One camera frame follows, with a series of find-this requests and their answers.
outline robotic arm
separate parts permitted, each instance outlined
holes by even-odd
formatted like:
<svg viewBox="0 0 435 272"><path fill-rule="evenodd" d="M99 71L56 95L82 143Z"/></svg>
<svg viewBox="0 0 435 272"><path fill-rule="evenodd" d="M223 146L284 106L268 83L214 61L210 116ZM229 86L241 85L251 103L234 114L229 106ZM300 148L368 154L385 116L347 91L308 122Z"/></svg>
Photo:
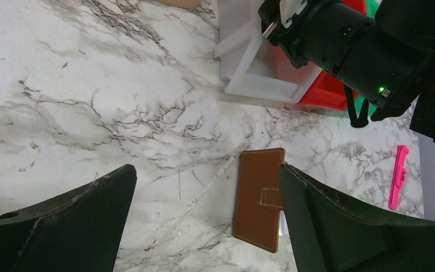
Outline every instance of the robotic arm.
<svg viewBox="0 0 435 272"><path fill-rule="evenodd" d="M435 142L435 0L383 0L376 20L341 0L265 0L263 35L294 67L314 62L375 105L372 121L401 116Z"/></svg>

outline white stitching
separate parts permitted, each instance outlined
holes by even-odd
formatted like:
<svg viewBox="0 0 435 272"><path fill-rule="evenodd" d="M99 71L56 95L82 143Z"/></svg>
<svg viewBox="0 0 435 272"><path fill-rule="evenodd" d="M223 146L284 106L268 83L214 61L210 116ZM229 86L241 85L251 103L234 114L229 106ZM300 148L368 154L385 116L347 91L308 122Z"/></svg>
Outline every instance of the white stitching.
<svg viewBox="0 0 435 272"><path fill-rule="evenodd" d="M279 154L283 154L283 152L281 151L281 149L279 150L251 150L251 151L244 151L242 155L246 155L246 154L252 154L252 153L268 153L268 152L279 152Z"/></svg>
<svg viewBox="0 0 435 272"><path fill-rule="evenodd" d="M280 209L283 209L283 207L282 206L275 206L275 205L269 205L269 204L267 204L267 191L268 190L272 190L272 191L279 191L279 189L274 189L274 188L262 188L261 189L261 201L259 202L259 204L261 205L261 206L264 206L264 207L276 207L276 208L280 208ZM262 192L263 191L266 191L266 193L264 194L264 201L262 201Z"/></svg>

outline green object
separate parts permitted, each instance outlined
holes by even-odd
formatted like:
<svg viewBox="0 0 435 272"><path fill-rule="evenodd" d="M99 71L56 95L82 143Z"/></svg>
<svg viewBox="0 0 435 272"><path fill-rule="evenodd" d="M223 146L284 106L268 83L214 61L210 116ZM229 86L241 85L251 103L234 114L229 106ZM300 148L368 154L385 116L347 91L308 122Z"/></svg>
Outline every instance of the green object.
<svg viewBox="0 0 435 272"><path fill-rule="evenodd" d="M374 19L376 11L378 11L379 3L375 0L366 0L366 12L368 16Z"/></svg>
<svg viewBox="0 0 435 272"><path fill-rule="evenodd" d="M366 13L369 17L374 19L374 16L376 15L376 11L378 11L379 3L375 0L366 0ZM381 87L379 88L378 92L382 94L385 91L386 88ZM360 112L361 107L363 107L364 97L358 96L357 99L354 101L354 105L356 107L356 111ZM369 113L368 115L373 115L373 113L376 111L376 107L373 105L369 105Z"/></svg>

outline brown leather wallet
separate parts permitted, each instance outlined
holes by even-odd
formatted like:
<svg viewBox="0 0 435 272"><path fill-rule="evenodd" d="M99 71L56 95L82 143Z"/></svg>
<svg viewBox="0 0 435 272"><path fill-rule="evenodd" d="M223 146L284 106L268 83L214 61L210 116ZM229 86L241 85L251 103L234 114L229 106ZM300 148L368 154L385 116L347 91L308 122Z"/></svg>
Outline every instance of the brown leather wallet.
<svg viewBox="0 0 435 272"><path fill-rule="evenodd" d="M233 236L271 253L278 251L283 210L278 174L284 156L283 148L245 151L239 168Z"/></svg>

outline cardboard box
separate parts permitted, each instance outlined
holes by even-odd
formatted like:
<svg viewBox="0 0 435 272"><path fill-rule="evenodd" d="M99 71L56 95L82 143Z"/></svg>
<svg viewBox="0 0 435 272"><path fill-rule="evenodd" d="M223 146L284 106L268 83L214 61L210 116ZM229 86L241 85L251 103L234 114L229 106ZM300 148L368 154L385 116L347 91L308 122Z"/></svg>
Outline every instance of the cardboard box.
<svg viewBox="0 0 435 272"><path fill-rule="evenodd" d="M183 9L195 9L201 3L201 0L154 0L156 2L182 7Z"/></svg>

